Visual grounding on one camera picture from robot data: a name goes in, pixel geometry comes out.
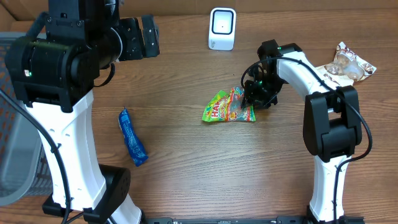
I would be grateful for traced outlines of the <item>green Haribo gummy bag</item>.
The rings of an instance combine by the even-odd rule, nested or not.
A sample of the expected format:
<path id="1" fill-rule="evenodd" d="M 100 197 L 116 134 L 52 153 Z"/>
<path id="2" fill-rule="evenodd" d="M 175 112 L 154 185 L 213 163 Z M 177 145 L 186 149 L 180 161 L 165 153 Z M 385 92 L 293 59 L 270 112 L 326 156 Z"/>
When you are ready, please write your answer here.
<path id="1" fill-rule="evenodd" d="M 244 92 L 240 87 L 233 87 L 229 93 L 220 90 L 206 105 L 202 121 L 247 121 L 255 122 L 253 106 L 241 107 Z"/>

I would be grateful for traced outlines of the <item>dried mushroom snack bag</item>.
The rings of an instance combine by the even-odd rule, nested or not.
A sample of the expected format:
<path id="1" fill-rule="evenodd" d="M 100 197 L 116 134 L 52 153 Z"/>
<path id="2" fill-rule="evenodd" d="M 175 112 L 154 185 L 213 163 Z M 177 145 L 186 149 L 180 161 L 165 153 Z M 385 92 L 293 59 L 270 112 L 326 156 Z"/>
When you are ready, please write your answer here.
<path id="1" fill-rule="evenodd" d="M 333 61 L 317 67 L 317 70 L 338 86 L 349 86 L 371 76 L 377 68 L 355 54 L 344 42 L 340 42 L 336 46 Z"/>

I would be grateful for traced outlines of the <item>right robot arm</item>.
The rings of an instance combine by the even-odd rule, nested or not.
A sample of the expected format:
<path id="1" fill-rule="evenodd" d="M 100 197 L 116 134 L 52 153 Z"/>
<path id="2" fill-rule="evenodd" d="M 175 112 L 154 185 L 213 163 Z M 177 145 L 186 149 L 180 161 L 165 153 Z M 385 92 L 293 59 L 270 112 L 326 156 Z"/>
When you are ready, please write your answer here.
<path id="1" fill-rule="evenodd" d="M 364 119 L 359 113 L 358 93 L 321 76 L 297 44 L 279 46 L 268 40 L 257 50 L 258 62 L 244 74 L 243 108 L 268 109 L 289 84 L 305 102 L 303 140 L 314 160 L 312 199 L 303 223 L 364 223 L 343 209 L 343 188 L 348 164 L 362 141 Z"/>

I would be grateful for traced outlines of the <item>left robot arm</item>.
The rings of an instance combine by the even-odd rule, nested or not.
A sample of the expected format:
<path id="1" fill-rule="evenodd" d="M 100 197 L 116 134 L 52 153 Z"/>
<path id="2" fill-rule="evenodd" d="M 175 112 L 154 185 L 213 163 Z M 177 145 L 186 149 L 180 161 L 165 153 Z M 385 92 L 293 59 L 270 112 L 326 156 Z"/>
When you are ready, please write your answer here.
<path id="1" fill-rule="evenodd" d="M 17 107 L 38 130 L 53 190 L 42 209 L 70 223 L 144 223 L 130 170 L 100 164 L 92 127 L 95 80 L 115 62 L 156 57 L 153 15 L 121 18 L 118 1 L 50 0 L 6 54 Z"/>

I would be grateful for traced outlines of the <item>blue Oreo cookie pack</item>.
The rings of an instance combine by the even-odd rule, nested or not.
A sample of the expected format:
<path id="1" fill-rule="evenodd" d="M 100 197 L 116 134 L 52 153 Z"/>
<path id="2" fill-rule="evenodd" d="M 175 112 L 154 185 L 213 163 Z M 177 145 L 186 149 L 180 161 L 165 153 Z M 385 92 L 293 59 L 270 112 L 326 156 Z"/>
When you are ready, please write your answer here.
<path id="1" fill-rule="evenodd" d="M 149 157 L 144 149 L 143 144 L 134 131 L 127 108 L 124 108 L 122 112 L 120 112 L 118 121 L 119 127 L 123 133 L 124 143 L 131 159 L 134 161 L 134 165 L 136 167 L 143 165 L 143 163 L 145 163 Z"/>

